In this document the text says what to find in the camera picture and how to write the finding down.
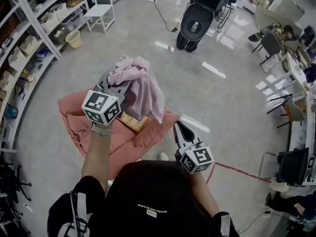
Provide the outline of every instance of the black sleeve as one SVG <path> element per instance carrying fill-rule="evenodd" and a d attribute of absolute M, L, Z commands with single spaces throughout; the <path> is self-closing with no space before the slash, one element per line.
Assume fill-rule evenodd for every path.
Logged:
<path fill-rule="evenodd" d="M 87 214 L 92 213 L 104 201 L 105 194 L 100 182 L 92 176 L 83 177 L 75 186 L 75 194 L 86 194 Z M 70 194 L 63 194 L 49 209 L 47 220 L 47 234 L 49 237 L 57 237 L 61 227 L 73 221 L 73 212 L 70 202 Z"/>
<path fill-rule="evenodd" d="M 216 225 L 219 227 L 219 230 L 221 229 L 222 216 L 225 216 L 225 215 L 229 215 L 229 213 L 225 212 L 225 211 L 221 211 L 213 216 L 213 219 L 216 222 Z M 237 233 L 237 231 L 235 229 L 235 226 L 232 222 L 232 219 L 231 219 L 231 227 L 230 227 L 229 237 L 239 237 L 239 234 Z"/>

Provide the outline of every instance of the pink bean bag chair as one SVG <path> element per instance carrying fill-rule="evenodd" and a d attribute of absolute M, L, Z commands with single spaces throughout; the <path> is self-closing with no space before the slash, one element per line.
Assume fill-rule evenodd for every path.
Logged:
<path fill-rule="evenodd" d="M 91 121 L 81 109 L 87 92 L 88 89 L 68 95 L 58 102 L 67 131 L 83 156 L 88 152 L 92 133 Z M 109 179 L 114 179 L 125 164 L 137 161 L 161 141 L 179 118 L 165 109 L 162 124 L 149 118 L 138 134 L 116 119 L 111 136 Z"/>

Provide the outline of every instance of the black shirt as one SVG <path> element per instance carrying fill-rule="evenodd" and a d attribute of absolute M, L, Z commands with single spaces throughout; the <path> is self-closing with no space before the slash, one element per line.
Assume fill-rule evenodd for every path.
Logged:
<path fill-rule="evenodd" d="M 126 165 L 104 198 L 100 183 L 83 177 L 74 193 L 86 194 L 88 227 L 95 236 L 212 236 L 221 237 L 221 212 L 213 218 L 192 193 L 177 162 L 139 161 Z M 73 220 L 69 194 L 49 210 L 47 232 L 56 237 Z M 238 236 L 231 221 L 230 237 Z"/>

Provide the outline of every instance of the yellow book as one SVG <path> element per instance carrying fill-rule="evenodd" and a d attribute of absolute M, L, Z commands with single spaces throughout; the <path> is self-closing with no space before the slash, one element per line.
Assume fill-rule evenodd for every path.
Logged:
<path fill-rule="evenodd" d="M 139 133 L 141 129 L 143 128 L 144 124 L 147 122 L 148 117 L 144 117 L 142 121 L 138 121 L 137 119 L 123 112 L 119 120 L 122 121 L 125 125 L 127 125 L 132 130 L 134 130 L 135 132 Z"/>

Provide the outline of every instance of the shirt label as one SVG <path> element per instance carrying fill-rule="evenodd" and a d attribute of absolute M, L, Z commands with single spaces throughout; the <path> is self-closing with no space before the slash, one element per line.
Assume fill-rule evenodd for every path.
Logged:
<path fill-rule="evenodd" d="M 155 211 L 150 211 L 150 210 L 147 209 L 147 214 L 148 214 L 149 216 L 152 216 L 152 217 L 154 217 L 154 218 L 157 218 L 157 213 L 156 213 Z"/>

